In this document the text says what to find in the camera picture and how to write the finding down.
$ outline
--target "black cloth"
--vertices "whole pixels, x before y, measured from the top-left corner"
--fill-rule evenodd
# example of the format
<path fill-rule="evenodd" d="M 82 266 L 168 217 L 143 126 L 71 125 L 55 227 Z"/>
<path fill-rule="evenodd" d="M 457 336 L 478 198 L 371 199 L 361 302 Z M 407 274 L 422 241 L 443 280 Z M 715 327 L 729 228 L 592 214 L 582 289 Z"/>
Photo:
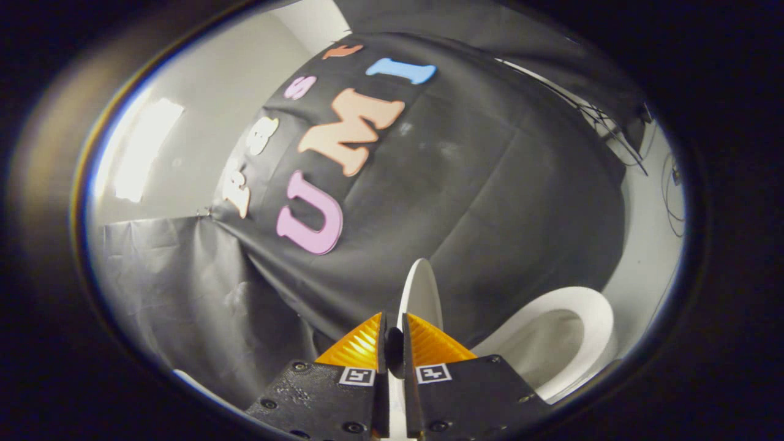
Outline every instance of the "black cloth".
<path fill-rule="evenodd" d="M 435 270 L 445 330 L 468 347 L 548 290 L 603 287 L 621 253 L 624 168 L 577 110 L 459 43 L 353 34 L 337 44 L 364 49 L 303 65 L 292 78 L 314 75 L 313 88 L 288 100 L 284 84 L 257 115 L 280 119 L 264 151 L 239 142 L 232 154 L 251 189 L 248 217 L 229 202 L 212 215 L 306 321 L 337 339 L 379 310 L 397 312 L 420 257 Z M 384 57 L 438 70 L 422 85 L 365 74 Z M 297 151 L 310 127 L 339 120 L 330 104 L 346 88 L 406 105 L 352 177 Z M 314 230 L 323 224 L 288 199 L 296 170 L 342 207 L 343 233 L 326 255 L 276 232 L 286 205 Z"/>
<path fill-rule="evenodd" d="M 95 267 L 107 306 L 165 368 L 245 409 L 290 359 L 320 353 L 313 330 L 209 218 L 135 220 L 103 231 Z"/>
<path fill-rule="evenodd" d="M 516 2 L 335 0 L 335 4 L 355 33 L 445 38 L 535 72 L 599 107 L 640 150 L 642 91 L 590 43 Z"/>
<path fill-rule="evenodd" d="M 376 312 L 395 314 L 417 258 L 434 268 L 445 331 L 470 348 L 547 291 L 601 290 L 621 255 L 624 166 L 560 97 L 459 42 L 383 33 L 338 44 L 364 49 L 319 54 L 281 85 L 257 115 L 280 120 L 260 155 L 239 134 L 230 162 L 251 191 L 245 219 L 218 199 L 210 217 L 106 226 L 105 292 L 121 325 L 242 408 L 282 363 L 315 358 Z M 384 57 L 437 72 L 421 85 L 365 74 Z M 283 97 L 308 75 L 318 80 L 304 97 Z M 405 102 L 352 177 L 297 151 L 310 127 L 338 121 L 330 104 L 347 88 Z M 286 205 L 323 224 L 286 196 L 296 170 L 343 211 L 325 255 L 276 232 Z"/>

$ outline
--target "white wall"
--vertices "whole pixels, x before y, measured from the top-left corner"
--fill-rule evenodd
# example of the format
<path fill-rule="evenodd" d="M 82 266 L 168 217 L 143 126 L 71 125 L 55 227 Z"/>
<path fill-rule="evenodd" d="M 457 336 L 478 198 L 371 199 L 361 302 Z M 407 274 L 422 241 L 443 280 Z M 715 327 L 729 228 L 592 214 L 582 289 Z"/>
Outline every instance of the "white wall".
<path fill-rule="evenodd" d="M 351 33 L 346 19 L 332 0 L 299 0 L 272 11 L 311 55 Z"/>
<path fill-rule="evenodd" d="M 154 160 L 140 202 L 114 196 L 111 178 L 127 147 L 107 161 L 94 192 L 97 224 L 204 213 L 231 149 L 269 96 L 312 57 L 273 13 L 257 13 L 199 40 L 149 83 L 151 104 L 185 107 Z"/>

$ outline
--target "screw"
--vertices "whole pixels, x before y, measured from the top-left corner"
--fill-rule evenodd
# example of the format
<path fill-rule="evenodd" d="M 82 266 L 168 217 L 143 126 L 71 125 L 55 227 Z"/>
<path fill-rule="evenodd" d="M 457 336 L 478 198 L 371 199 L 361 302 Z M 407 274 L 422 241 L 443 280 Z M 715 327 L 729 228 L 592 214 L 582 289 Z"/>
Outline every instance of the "screw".
<path fill-rule="evenodd" d="M 433 432 L 443 432 L 449 428 L 449 424 L 443 421 L 433 421 L 430 424 L 430 430 Z"/>
<path fill-rule="evenodd" d="M 347 423 L 343 423 L 343 430 L 349 433 L 362 433 L 365 431 L 365 426 L 353 421 L 348 421 Z"/>

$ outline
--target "wire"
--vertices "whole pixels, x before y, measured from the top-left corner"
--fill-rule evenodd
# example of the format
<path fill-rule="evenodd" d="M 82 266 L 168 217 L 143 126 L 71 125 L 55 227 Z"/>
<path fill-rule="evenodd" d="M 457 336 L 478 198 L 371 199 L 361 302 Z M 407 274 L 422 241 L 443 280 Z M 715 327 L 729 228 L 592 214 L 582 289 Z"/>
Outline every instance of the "wire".
<path fill-rule="evenodd" d="M 665 171 L 667 170 L 667 162 L 672 160 L 672 165 L 670 166 L 670 172 L 667 174 L 667 182 L 664 182 Z M 667 156 L 664 158 L 664 163 L 662 164 L 662 176 L 659 180 L 661 184 L 661 192 L 662 192 L 662 201 L 664 201 L 664 207 L 667 209 L 667 222 L 670 223 L 670 230 L 673 231 L 673 234 L 676 237 L 684 237 L 684 233 L 678 234 L 675 231 L 675 226 L 673 225 L 673 218 L 676 221 L 684 222 L 685 217 L 678 217 L 675 213 L 670 210 L 670 182 L 673 180 L 673 171 L 675 170 L 675 159 L 673 159 L 672 152 L 668 153 Z"/>
<path fill-rule="evenodd" d="M 522 71 L 519 71 L 518 69 L 514 69 L 514 70 L 515 70 L 517 73 L 519 73 L 519 74 L 523 75 L 523 72 L 522 72 Z M 641 157 L 638 157 L 639 153 L 637 153 L 637 155 L 635 155 L 635 153 L 636 153 L 636 152 L 635 152 L 635 151 L 634 151 L 634 150 L 633 150 L 633 149 L 632 149 L 632 148 L 631 148 L 631 147 L 630 147 L 630 146 L 629 146 L 627 143 L 623 142 L 623 141 L 622 141 L 620 138 L 618 138 L 618 135 L 616 135 L 616 134 L 615 134 L 615 133 L 614 133 L 612 130 L 610 130 L 610 128 L 609 128 L 609 127 L 607 127 L 607 124 L 605 124 L 605 123 L 604 123 L 604 120 L 605 120 L 605 119 L 609 119 L 609 120 L 610 120 L 610 121 L 611 121 L 613 124 L 615 124 L 615 127 L 620 127 L 620 124 L 618 124 L 618 122 L 617 122 L 616 120 L 614 120 L 613 118 L 610 118 L 610 117 L 609 117 L 607 114 L 605 114 L 606 116 L 605 116 L 605 117 L 603 117 L 603 118 L 600 120 L 599 118 L 597 118 L 597 117 L 593 116 L 592 114 L 590 114 L 590 113 L 589 113 L 589 112 L 588 112 L 588 111 L 585 109 L 585 107 L 586 107 L 586 106 L 585 106 L 584 104 L 580 104 L 580 103 L 578 103 L 577 101 L 573 100 L 571 97 L 567 96 L 565 93 L 563 93 L 563 92 L 561 92 L 560 90 L 558 90 L 558 89 L 556 89 L 556 88 L 552 87 L 551 85 L 547 84 L 546 82 L 542 81 L 541 79 L 539 79 L 539 78 L 536 78 L 535 76 L 531 76 L 531 75 L 527 75 L 527 76 L 528 76 L 529 78 L 533 78 L 533 79 L 535 79 L 537 82 L 539 82 L 540 84 L 542 84 L 543 86 L 545 86 L 547 89 L 550 89 L 550 90 L 552 90 L 552 91 L 553 91 L 553 92 L 555 92 L 555 93 L 556 93 L 556 94 L 557 94 L 559 97 L 563 98 L 564 100 L 566 100 L 567 102 L 569 102 L 571 105 L 575 106 L 575 108 L 577 108 L 578 110 L 580 110 L 580 111 L 581 111 L 583 114 L 585 114 L 586 116 L 588 116 L 588 118 L 591 118 L 591 119 L 593 120 L 594 127 L 596 126 L 596 124 L 597 124 L 597 123 L 598 123 L 598 124 L 600 124 L 602 127 L 604 127 L 604 128 L 605 128 L 605 129 L 606 129 L 606 130 L 607 130 L 607 131 L 610 133 L 610 135 L 612 135 L 612 137 L 613 137 L 613 138 L 615 138 L 615 140 L 617 140 L 617 141 L 618 141 L 618 142 L 619 142 L 619 143 L 620 143 L 620 144 L 623 146 L 623 148 L 625 148 L 625 149 L 626 149 L 626 151 L 627 151 L 627 152 L 629 152 L 629 155 L 631 155 L 631 156 L 632 156 L 632 158 L 634 158 L 634 161 L 637 163 L 637 166 L 639 166 L 639 167 L 640 167 L 640 169 L 642 170 L 642 173 L 645 173 L 645 176 L 649 176 L 649 175 L 648 175 L 648 171 L 647 171 L 647 170 L 645 169 L 645 167 L 643 167 L 643 165 L 642 165 L 642 159 L 641 159 Z"/>
<path fill-rule="evenodd" d="M 658 128 L 659 128 L 659 122 L 658 121 L 654 121 L 653 122 L 653 133 L 651 133 L 651 139 L 648 141 L 648 149 L 645 150 L 645 155 L 641 155 L 643 161 L 648 157 L 648 154 L 651 153 L 651 147 L 653 146 L 653 139 L 656 138 L 656 129 L 658 129 Z"/>

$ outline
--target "cable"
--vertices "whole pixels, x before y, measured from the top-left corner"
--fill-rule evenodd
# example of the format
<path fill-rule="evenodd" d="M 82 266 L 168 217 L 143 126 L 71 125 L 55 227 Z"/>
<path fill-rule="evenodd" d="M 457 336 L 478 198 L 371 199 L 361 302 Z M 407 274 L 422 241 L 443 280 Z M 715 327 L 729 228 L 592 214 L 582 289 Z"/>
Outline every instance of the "cable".
<path fill-rule="evenodd" d="M 670 172 L 667 175 L 667 182 L 665 184 L 664 175 L 665 175 L 665 170 L 667 170 L 667 161 L 671 159 L 672 159 L 672 166 L 670 167 Z M 674 170 L 675 170 L 675 160 L 673 159 L 672 152 L 670 152 L 664 158 L 664 163 L 662 164 L 662 176 L 659 179 L 659 183 L 661 184 L 662 201 L 664 201 L 664 207 L 667 209 L 667 222 L 670 223 L 670 230 L 673 231 L 673 234 L 676 237 L 680 238 L 680 237 L 684 237 L 685 232 L 678 234 L 678 232 L 675 231 L 675 226 L 673 225 L 673 218 L 675 218 L 676 221 L 684 222 L 685 217 L 678 217 L 675 213 L 672 212 L 672 210 L 670 210 L 670 182 L 673 179 Z"/>
<path fill-rule="evenodd" d="M 515 70 L 517 73 L 519 73 L 519 74 L 523 75 L 523 72 L 519 71 L 518 69 L 514 69 L 514 70 Z M 615 138 L 615 140 L 617 140 L 617 141 L 618 141 L 618 142 L 619 142 L 619 143 L 620 143 L 620 144 L 623 146 L 623 148 L 625 148 L 625 149 L 626 149 L 626 151 L 627 151 L 627 152 L 629 152 L 629 155 L 631 155 L 631 156 L 632 156 L 632 158 L 634 158 L 634 161 L 637 163 L 637 166 L 639 166 L 639 167 L 640 167 L 640 169 L 642 170 L 642 173 L 645 173 L 645 176 L 649 176 L 649 175 L 648 175 L 648 171 L 647 171 L 647 170 L 645 169 L 645 167 L 643 167 L 643 165 L 642 165 L 642 160 L 641 160 L 641 157 L 637 157 L 637 155 L 639 155 L 639 153 L 637 153 L 637 155 L 635 155 L 635 153 L 636 153 L 636 152 L 634 151 L 634 149 L 632 149 L 632 148 L 631 148 L 631 147 L 630 147 L 630 146 L 629 146 L 627 143 L 625 143 L 625 142 L 624 142 L 624 141 L 622 141 L 620 138 L 618 138 L 618 136 L 617 136 L 617 135 L 616 135 L 616 134 L 615 134 L 615 133 L 614 133 L 612 130 L 610 130 L 610 128 L 609 128 L 609 127 L 607 127 L 607 124 L 605 124 L 605 123 L 604 123 L 604 120 L 605 120 L 605 119 L 609 119 L 609 120 L 610 120 L 610 121 L 611 121 L 613 124 L 615 124 L 615 126 L 616 126 L 616 127 L 620 127 L 620 125 L 618 124 L 618 122 L 617 122 L 616 120 L 614 120 L 613 118 L 609 118 L 609 116 L 608 116 L 607 114 L 605 114 L 605 115 L 607 115 L 607 116 L 605 116 L 604 118 L 602 118 L 602 120 L 600 120 L 600 119 L 598 119 L 597 117 L 594 117 L 592 114 L 590 114 L 590 113 L 589 113 L 589 112 L 588 112 L 588 111 L 587 111 L 587 110 L 584 108 L 584 107 L 585 107 L 585 105 L 578 103 L 577 101 L 573 100 L 571 97 L 567 96 L 565 93 L 562 93 L 560 90 L 558 90 L 558 89 L 556 89 L 556 88 L 552 87 L 551 85 L 547 84 L 546 82 L 542 81 L 541 79 L 539 79 L 539 78 L 536 78 L 535 76 L 531 76 L 531 75 L 527 75 L 527 76 L 528 76 L 529 78 L 533 78 L 533 79 L 535 79 L 537 82 L 539 82 L 539 84 L 542 84 L 542 85 L 543 85 L 543 86 L 545 86 L 547 89 L 550 89 L 550 90 L 552 90 L 552 91 L 553 91 L 553 92 L 555 92 L 555 93 L 556 93 L 556 94 L 557 94 L 559 97 L 563 98 L 564 100 L 566 100 L 567 102 L 569 102 L 571 105 L 575 106 L 575 108 L 577 108 L 578 110 L 580 110 L 580 111 L 581 111 L 583 114 L 585 114 L 585 115 L 587 115 L 589 118 L 591 118 L 591 119 L 593 120 L 594 127 L 596 126 L 596 124 L 597 124 L 597 123 L 598 123 L 598 124 L 600 124 L 600 125 L 602 125 L 602 126 L 603 126 L 603 127 L 604 127 L 604 128 L 605 128 L 605 129 L 606 129 L 606 130 L 607 130 L 607 131 L 610 133 L 610 135 L 612 135 L 612 137 L 614 137 L 614 138 Z"/>

